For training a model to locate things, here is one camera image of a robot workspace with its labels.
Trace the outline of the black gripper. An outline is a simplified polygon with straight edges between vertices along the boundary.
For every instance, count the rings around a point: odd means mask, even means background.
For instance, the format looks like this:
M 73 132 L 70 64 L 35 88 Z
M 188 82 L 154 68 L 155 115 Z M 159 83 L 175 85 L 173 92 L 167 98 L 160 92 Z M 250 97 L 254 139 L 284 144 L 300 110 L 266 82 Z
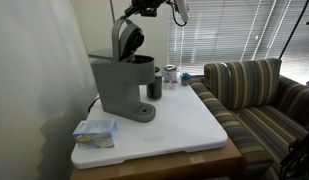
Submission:
M 157 9 L 165 2 L 166 0 L 132 0 L 132 5 L 124 13 L 126 17 L 130 17 L 133 14 L 156 17 Z

